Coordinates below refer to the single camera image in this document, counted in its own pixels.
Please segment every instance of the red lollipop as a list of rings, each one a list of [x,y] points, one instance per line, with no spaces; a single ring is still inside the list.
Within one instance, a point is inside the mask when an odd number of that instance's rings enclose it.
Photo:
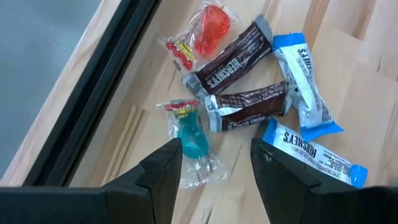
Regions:
[[[195,49],[204,56],[211,55],[218,41],[229,31],[231,20],[218,6],[206,6],[201,20],[201,32],[196,36]]]

